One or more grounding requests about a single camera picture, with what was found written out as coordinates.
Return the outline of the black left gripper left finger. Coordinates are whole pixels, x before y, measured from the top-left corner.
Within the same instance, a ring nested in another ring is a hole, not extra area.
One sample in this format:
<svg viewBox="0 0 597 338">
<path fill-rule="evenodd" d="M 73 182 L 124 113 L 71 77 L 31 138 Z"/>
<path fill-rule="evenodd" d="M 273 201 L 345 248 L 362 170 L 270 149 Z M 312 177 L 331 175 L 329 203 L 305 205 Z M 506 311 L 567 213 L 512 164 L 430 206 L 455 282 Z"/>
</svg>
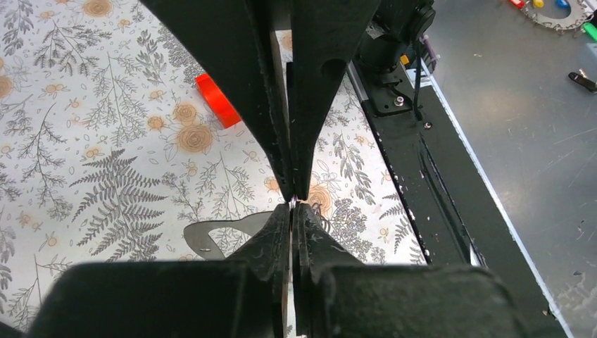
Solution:
<svg viewBox="0 0 597 338">
<path fill-rule="evenodd" d="M 223 260 L 75 265 L 26 336 L 285 337 L 290 220 L 278 205 Z"/>
</svg>

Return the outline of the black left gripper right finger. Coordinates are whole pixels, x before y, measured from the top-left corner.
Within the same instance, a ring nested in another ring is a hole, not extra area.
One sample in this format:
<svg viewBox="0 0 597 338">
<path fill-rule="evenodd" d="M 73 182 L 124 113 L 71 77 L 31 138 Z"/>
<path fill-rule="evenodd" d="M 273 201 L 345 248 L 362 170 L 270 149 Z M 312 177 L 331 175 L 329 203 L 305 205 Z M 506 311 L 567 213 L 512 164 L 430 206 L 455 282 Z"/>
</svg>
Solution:
<svg viewBox="0 0 597 338">
<path fill-rule="evenodd" d="M 366 265 L 293 211 L 296 331 L 307 337 L 526 337 L 512 297 L 471 265 Z"/>
</svg>

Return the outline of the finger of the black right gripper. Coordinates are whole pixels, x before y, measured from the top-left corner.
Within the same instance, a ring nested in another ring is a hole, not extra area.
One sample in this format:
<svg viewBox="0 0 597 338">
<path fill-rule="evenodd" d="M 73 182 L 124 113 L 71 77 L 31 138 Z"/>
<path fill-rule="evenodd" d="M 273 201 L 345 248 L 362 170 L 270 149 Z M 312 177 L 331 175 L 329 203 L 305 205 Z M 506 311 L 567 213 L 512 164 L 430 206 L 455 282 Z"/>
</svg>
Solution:
<svg viewBox="0 0 597 338">
<path fill-rule="evenodd" d="M 272 1 L 144 1 L 210 75 L 294 196 L 287 103 Z"/>
<path fill-rule="evenodd" d="M 308 198 L 315 144 L 378 1 L 292 1 L 289 141 L 294 195 Z"/>
</svg>

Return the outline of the grey metal key holder plate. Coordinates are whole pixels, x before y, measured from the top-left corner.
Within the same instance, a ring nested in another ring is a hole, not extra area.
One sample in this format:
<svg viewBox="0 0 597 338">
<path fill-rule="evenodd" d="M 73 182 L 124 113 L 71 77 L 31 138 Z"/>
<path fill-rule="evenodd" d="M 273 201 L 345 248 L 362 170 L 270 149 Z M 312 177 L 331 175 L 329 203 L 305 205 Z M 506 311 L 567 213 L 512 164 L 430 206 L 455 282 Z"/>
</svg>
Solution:
<svg viewBox="0 0 597 338">
<path fill-rule="evenodd" d="M 253 213 L 238 220 L 205 220 L 186 226 L 183 238 L 193 252 L 206 260 L 236 259 L 241 248 L 256 245 L 254 258 L 281 258 L 288 260 L 292 255 L 292 212 L 298 204 L 279 204 L 272 211 Z M 275 217 L 273 230 L 275 237 L 269 238 L 269 232 L 259 234 L 267 227 L 268 220 L 275 211 L 281 211 L 282 217 Z"/>
</svg>

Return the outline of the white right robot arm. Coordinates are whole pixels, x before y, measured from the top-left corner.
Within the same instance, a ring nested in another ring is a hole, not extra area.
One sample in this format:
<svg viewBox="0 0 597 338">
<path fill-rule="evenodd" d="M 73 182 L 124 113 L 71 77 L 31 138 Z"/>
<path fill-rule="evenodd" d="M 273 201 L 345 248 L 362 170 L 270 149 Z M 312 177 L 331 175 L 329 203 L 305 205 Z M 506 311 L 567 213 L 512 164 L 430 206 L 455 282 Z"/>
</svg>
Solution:
<svg viewBox="0 0 597 338">
<path fill-rule="evenodd" d="M 286 201 L 308 197 L 315 144 L 348 64 L 398 62 L 431 1 L 145 1 L 267 156 Z"/>
</svg>

